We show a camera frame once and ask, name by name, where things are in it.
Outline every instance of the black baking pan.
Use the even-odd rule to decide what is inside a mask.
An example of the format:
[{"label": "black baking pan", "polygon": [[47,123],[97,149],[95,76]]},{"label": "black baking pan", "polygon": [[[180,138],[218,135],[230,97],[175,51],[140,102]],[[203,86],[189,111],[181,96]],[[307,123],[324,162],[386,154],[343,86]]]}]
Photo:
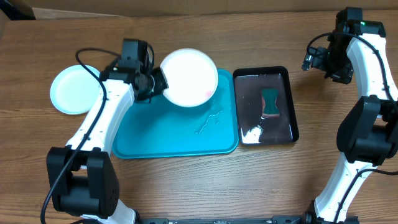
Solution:
[{"label": "black baking pan", "polygon": [[285,67],[240,68],[233,79],[242,144],[287,144],[299,139]]}]

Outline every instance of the wood grain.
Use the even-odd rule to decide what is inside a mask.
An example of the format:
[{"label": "wood grain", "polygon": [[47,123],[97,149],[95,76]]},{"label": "wood grain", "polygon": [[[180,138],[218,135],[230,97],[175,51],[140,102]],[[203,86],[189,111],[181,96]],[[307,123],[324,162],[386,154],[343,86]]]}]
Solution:
[{"label": "wood grain", "polygon": [[[356,103],[355,82],[324,80],[301,71],[307,43],[334,28],[336,12],[233,14],[11,21],[0,41],[0,223],[38,223],[49,190],[45,157],[63,146],[85,115],[59,113],[50,85],[76,64],[83,47],[120,52],[123,38],[149,41],[156,64],[171,51],[200,49],[217,67],[285,66],[290,75],[300,139],[295,144],[243,147],[228,155],[120,160],[112,157],[121,199],[143,217],[259,218],[298,214],[324,188],[338,159],[336,131]],[[387,56],[398,78],[398,11],[366,11],[387,31]],[[319,41],[316,45],[325,44]],[[87,53],[82,60],[103,69],[112,59]],[[397,159],[381,167],[397,170]],[[361,223],[395,223],[398,177],[372,174],[350,207]],[[50,204],[48,223],[76,218]]]}]

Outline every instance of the blue tray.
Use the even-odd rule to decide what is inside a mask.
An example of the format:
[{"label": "blue tray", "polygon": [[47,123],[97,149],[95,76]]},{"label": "blue tray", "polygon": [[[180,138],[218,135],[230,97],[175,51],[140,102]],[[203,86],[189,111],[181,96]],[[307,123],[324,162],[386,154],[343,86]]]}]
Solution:
[{"label": "blue tray", "polygon": [[121,121],[113,153],[121,159],[232,152],[239,143],[231,74],[218,69],[218,86],[204,105],[182,108],[163,95],[134,103]]}]

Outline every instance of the white plate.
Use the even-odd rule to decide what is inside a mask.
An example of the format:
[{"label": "white plate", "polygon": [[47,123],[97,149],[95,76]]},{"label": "white plate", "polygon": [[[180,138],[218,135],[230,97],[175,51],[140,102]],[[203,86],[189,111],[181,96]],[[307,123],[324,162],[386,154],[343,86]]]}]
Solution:
[{"label": "white plate", "polygon": [[166,56],[160,67],[169,86],[163,91],[163,95],[175,105],[202,105],[217,89],[216,65],[209,56],[199,50],[176,50]]},{"label": "white plate", "polygon": [[[86,65],[97,77],[100,72]],[[56,109],[66,114],[86,113],[94,105],[100,85],[81,65],[66,68],[51,84],[50,98]]]}]

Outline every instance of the brown tabletop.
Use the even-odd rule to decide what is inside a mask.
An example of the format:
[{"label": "brown tabletop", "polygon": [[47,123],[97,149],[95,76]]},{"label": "brown tabletop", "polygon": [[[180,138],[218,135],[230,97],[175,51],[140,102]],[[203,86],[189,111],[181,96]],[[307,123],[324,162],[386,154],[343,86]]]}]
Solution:
[{"label": "brown tabletop", "polygon": [[[308,42],[330,32],[336,12],[11,21],[0,41],[0,223],[38,223],[49,190],[45,157],[63,147],[85,115],[58,112],[50,101],[55,76],[76,64],[75,52],[120,52],[123,38],[150,42],[156,64],[173,50],[202,50],[231,73],[237,68],[287,68],[300,139],[243,147],[228,155],[121,160],[112,157],[121,200],[142,217],[261,218],[300,215],[323,190],[336,165],[338,126],[357,100],[350,85],[301,70]],[[387,56],[398,78],[398,11],[366,11],[387,32]],[[326,40],[315,43],[326,46]],[[102,70],[112,56],[83,54]],[[398,170],[398,159],[383,170]],[[348,213],[361,223],[397,223],[398,177],[372,174]],[[47,223],[76,220],[50,203]]]}]

